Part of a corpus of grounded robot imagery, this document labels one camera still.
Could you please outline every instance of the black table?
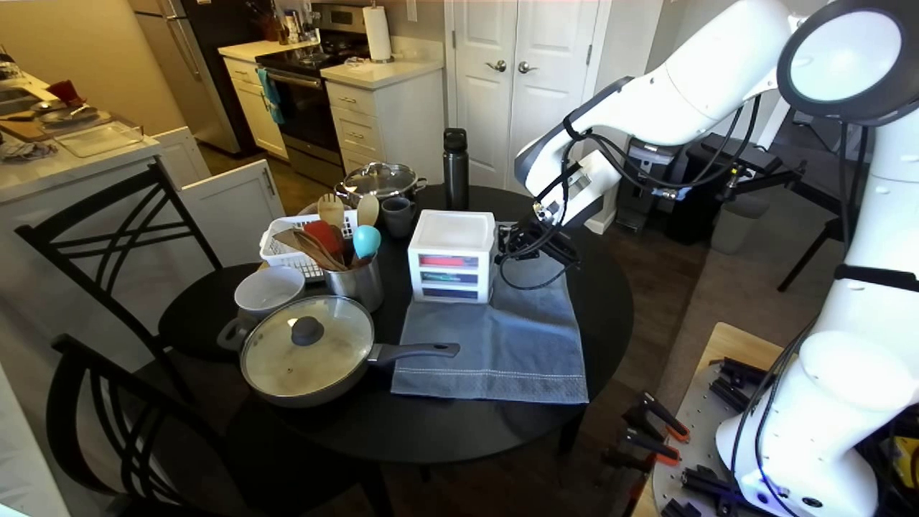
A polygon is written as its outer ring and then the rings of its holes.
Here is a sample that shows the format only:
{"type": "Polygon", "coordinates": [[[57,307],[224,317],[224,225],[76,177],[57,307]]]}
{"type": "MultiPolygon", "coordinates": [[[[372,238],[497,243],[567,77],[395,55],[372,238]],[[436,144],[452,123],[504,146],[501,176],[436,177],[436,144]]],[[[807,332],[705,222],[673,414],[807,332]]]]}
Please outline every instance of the black table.
{"type": "MultiPolygon", "coordinates": [[[[471,190],[471,209],[492,209],[497,222],[521,222],[531,209],[523,195],[471,190]]],[[[444,206],[439,187],[421,192],[421,206],[444,206]]],[[[632,335],[632,289],[613,249],[589,230],[570,232],[581,265],[570,268],[570,292],[583,332],[593,399],[603,390],[632,335]]],[[[409,242],[388,242],[379,256],[386,302],[375,314],[378,340],[401,343],[412,279],[409,242]]],[[[322,407],[277,407],[307,442],[375,462],[439,465],[504,453],[563,430],[563,449],[577,437],[583,404],[455,403],[395,396],[392,368],[372,368],[343,399],[322,407]]]]}

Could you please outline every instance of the oven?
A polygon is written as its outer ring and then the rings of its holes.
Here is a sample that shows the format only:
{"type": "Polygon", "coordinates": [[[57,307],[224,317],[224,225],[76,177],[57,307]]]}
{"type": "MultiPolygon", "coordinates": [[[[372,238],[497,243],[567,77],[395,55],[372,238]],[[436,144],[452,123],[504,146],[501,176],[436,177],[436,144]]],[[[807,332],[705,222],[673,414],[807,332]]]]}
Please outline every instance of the oven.
{"type": "Polygon", "coordinates": [[[290,166],[320,183],[343,180],[343,152],[324,81],[307,71],[270,68],[290,166]]]}

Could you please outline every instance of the black chair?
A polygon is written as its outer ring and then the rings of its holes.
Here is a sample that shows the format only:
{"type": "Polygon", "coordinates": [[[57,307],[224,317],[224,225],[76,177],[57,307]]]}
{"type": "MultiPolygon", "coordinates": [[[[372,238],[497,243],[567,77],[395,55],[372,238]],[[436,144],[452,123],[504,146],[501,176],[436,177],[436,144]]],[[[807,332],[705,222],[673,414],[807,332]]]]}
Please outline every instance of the black chair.
{"type": "Polygon", "coordinates": [[[255,265],[224,268],[195,219],[182,203],[161,164],[148,172],[118,180],[42,225],[17,228],[42,256],[47,256],[57,271],[79,281],[92,298],[113,311],[154,353],[154,358],[169,373],[185,399],[195,399],[188,380],[179,373],[175,361],[168,357],[175,340],[165,340],[165,331],[148,328],[139,307],[129,307],[125,295],[116,292],[132,268],[158,268],[154,248],[168,242],[195,243],[198,262],[210,265],[210,272],[188,286],[182,295],[168,302],[161,311],[161,325],[174,322],[174,332],[188,332],[201,340],[201,350],[218,350],[217,332],[198,331],[210,305],[233,305],[237,284],[255,271],[255,265]]]}
{"type": "Polygon", "coordinates": [[[49,449],[82,485],[122,495],[116,499],[122,513],[284,517],[355,485],[365,489],[378,513],[392,513],[378,465],[304,446],[260,403],[244,404],[218,433],[189,404],[165,396],[85,343],[62,335],[56,350],[65,357],[47,404],[49,449]],[[79,424],[85,404],[96,407],[103,442],[118,453],[122,489],[103,482],[85,453],[90,449],[86,421],[79,424]]]}

